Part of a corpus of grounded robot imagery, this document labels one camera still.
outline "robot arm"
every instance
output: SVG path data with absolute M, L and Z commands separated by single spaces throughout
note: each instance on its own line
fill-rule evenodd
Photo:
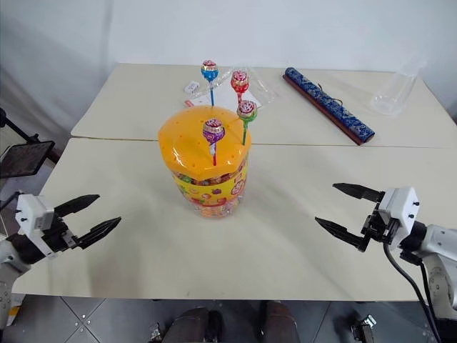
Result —
M 330 234 L 364 252 L 371 239 L 402 250 L 401 258 L 428 271 L 431 307 L 443 342 L 457 337 L 457 230 L 416 221 L 420 203 L 412 187 L 378 192 L 356 184 L 334 184 L 342 192 L 376 203 L 358 237 L 336 223 L 316 218 Z
M 99 195 L 86 195 L 53 208 L 42 196 L 19 195 L 16 221 L 24 234 L 13 234 L 0 242 L 0 341 L 11 307 L 11 290 L 18 277 L 45 257 L 53 259 L 57 252 L 68 248 L 91 246 L 121 221 L 121 217 L 114 218 L 82 237 L 75 236 L 62 217 L 86 208 L 98 198 Z

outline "white wall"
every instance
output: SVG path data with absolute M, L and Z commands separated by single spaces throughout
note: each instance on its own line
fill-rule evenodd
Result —
M 116 61 L 394 71 L 419 52 L 457 114 L 454 0 L 1 0 L 0 19 L 0 104 L 60 144 Z

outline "floor tile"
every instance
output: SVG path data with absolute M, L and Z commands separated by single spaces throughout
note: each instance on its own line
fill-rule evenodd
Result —
M 426 327 L 426 324 L 428 324 L 419 302 L 379 302 L 378 304 L 388 307 L 419 327 Z
M 430 332 L 379 303 L 332 302 L 314 342 L 353 343 L 351 325 L 368 314 L 377 321 L 373 328 L 376 343 L 426 343 L 430 338 Z
M 260 329 L 260 301 L 223 300 L 214 308 L 224 320 L 224 341 L 257 342 Z
M 68 341 L 65 343 L 99 343 L 90 331 L 85 327 L 80 327 L 71 335 Z
M 296 319 L 301 343 L 312 343 L 323 322 L 330 302 L 285 301 L 285 304 Z
M 147 342 L 154 324 L 154 302 L 107 299 L 84 322 L 102 343 Z
M 213 300 L 155 300 L 153 303 L 154 313 L 151 314 L 151 321 L 158 322 L 162 329 L 168 329 L 175 318 L 179 317 L 188 309 L 206 307 L 208 310 L 215 309 L 217 303 Z
M 5 343 L 63 343 L 81 325 L 60 297 L 27 295 Z
M 81 320 L 88 318 L 92 312 L 105 300 L 104 298 L 79 297 L 62 297 L 62 299 Z

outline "black cable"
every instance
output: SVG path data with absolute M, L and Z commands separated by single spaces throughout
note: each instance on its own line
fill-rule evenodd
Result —
M 431 316 L 432 316 L 434 322 L 436 323 L 435 310 L 433 309 L 433 305 L 431 303 L 430 289 L 428 289 L 426 266 L 424 266 L 422 262 L 421 262 L 421 264 L 419 266 L 421 267 L 423 288 L 426 290 L 428 308 L 430 309 Z
M 421 291 L 419 290 L 419 287 L 417 287 L 417 284 L 414 282 L 414 280 L 408 275 L 408 273 L 406 273 L 398 265 L 398 263 L 392 257 L 391 252 L 388 249 L 388 244 L 387 243 L 383 244 L 383 248 L 384 248 L 384 254 L 386 254 L 386 257 L 389 260 L 389 262 L 392 264 L 393 268 L 395 268 L 397 270 L 397 272 L 399 272 L 410 283 L 410 285 L 413 287 L 414 292 L 416 293 L 416 296 L 419 299 L 419 303 L 422 306 L 423 312 L 426 314 L 426 317 L 427 317 L 427 320 L 428 320 L 428 324 L 430 325 L 431 331 L 433 332 L 433 335 L 435 336 L 436 341 L 438 343 L 441 343 L 441 338 L 440 338 L 440 335 L 438 333 L 438 329 L 436 329 L 435 321 L 433 320 L 433 318 L 431 316 L 431 313 L 427 308 L 426 302 L 423 300 L 423 297 L 422 297 Z

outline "lollipop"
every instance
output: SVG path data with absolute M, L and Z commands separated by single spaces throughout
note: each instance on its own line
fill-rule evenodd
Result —
M 238 105 L 241 103 L 241 95 L 248 90 L 249 77 L 245 71 L 235 70 L 231 75 L 230 84 L 238 96 Z
M 241 100 L 238 111 L 236 112 L 243 121 L 243 145 L 246 143 L 246 132 L 248 131 L 248 123 L 257 117 L 257 105 L 253 101 Z
M 209 82 L 209 91 L 211 92 L 211 105 L 214 106 L 214 95 L 213 95 L 213 80 L 219 74 L 219 69 L 217 68 L 217 64 L 213 61 L 207 59 L 203 61 L 201 65 L 201 74 Z
M 226 130 L 217 118 L 209 119 L 203 124 L 203 136 L 209 142 L 209 153 L 213 156 L 213 165 L 216 165 L 216 142 L 220 141 Z

